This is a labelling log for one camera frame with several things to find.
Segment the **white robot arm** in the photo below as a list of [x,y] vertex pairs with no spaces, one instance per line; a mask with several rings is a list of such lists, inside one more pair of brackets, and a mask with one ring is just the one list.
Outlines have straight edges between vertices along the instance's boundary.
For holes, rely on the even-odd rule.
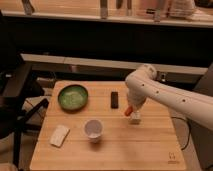
[[128,105],[134,112],[151,98],[213,131],[213,97],[159,83],[156,77],[155,67],[143,64],[125,78]]

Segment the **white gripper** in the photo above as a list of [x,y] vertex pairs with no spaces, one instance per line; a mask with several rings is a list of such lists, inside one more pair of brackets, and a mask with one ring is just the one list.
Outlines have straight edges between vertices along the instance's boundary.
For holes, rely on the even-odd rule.
[[140,112],[138,111],[146,102],[146,97],[139,95],[137,92],[129,90],[127,92],[128,105],[132,106],[134,111],[131,114],[131,119],[139,121],[141,119]]

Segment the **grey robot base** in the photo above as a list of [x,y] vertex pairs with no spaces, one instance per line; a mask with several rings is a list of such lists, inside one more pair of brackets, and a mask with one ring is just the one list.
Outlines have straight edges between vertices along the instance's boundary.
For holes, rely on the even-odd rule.
[[[213,97],[213,63],[194,87],[194,91]],[[213,131],[188,120],[195,151],[202,171],[213,171]]]

